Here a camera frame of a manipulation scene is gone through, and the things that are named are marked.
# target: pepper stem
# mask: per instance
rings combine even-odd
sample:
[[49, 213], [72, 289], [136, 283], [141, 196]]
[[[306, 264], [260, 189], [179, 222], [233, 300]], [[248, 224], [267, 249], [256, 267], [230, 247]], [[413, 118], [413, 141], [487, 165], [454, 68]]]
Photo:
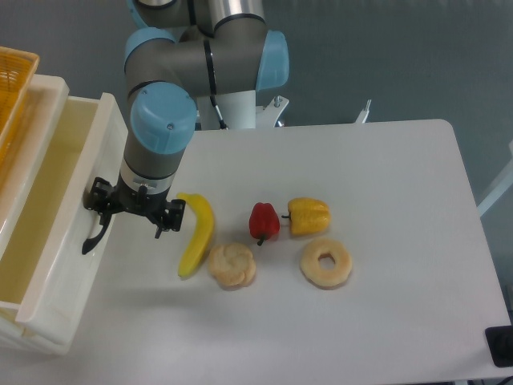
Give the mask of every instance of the pepper stem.
[[264, 241], [265, 241], [265, 238], [266, 238], [266, 237], [267, 237], [267, 236], [266, 236], [265, 234], [264, 234], [264, 235], [262, 235], [262, 236], [260, 237], [260, 240], [259, 240], [256, 244], [257, 244], [257, 245], [259, 245], [259, 246], [262, 246], [262, 244], [264, 243]]

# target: storage drawer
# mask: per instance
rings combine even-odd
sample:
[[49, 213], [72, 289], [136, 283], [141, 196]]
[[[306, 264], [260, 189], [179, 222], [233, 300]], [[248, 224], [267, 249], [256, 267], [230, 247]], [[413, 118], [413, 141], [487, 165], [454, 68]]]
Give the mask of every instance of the storage drawer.
[[0, 344], [63, 354], [70, 347], [108, 232], [83, 207], [96, 176], [116, 181], [127, 128], [112, 95], [68, 97], [0, 260]]

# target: red bell pepper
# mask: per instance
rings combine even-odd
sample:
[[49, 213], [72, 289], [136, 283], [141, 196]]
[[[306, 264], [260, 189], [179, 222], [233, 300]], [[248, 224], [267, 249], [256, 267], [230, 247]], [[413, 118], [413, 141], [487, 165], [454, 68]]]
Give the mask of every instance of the red bell pepper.
[[249, 233], [262, 246], [265, 240], [280, 232], [280, 219], [270, 203], [257, 203], [249, 217]]

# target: white plastic bin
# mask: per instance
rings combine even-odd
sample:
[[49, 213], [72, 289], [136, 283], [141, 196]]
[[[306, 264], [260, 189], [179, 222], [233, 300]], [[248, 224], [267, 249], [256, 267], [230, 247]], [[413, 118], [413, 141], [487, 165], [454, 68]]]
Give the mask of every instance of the white plastic bin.
[[47, 113], [25, 119], [0, 186], [0, 345], [64, 354], [109, 235], [82, 255], [99, 231], [83, 195], [96, 176], [117, 180], [127, 128], [112, 95], [68, 97], [63, 80], [40, 75], [30, 93], [32, 112]]

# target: blue joint cap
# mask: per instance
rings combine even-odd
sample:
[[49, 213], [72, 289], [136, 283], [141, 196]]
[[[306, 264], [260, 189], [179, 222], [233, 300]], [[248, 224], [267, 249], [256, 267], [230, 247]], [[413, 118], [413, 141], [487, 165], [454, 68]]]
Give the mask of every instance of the blue joint cap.
[[289, 79], [289, 48], [285, 36], [277, 30], [270, 30], [265, 38], [260, 60], [256, 90], [283, 86]]
[[137, 30], [131, 34], [127, 40], [127, 45], [125, 46], [125, 63], [127, 62], [128, 56], [130, 56], [138, 46], [153, 39], [167, 39], [176, 43], [176, 39], [172, 33], [166, 30], [160, 30], [154, 27]]
[[135, 8], [135, 1], [136, 0], [127, 0], [127, 7], [130, 10], [131, 18], [134, 19], [137, 28], [148, 28], [148, 24], [144, 22], [139, 12], [137, 12], [137, 8]]
[[130, 123], [137, 140], [160, 155], [180, 152], [194, 134], [196, 104], [172, 83], [151, 83], [135, 97]]

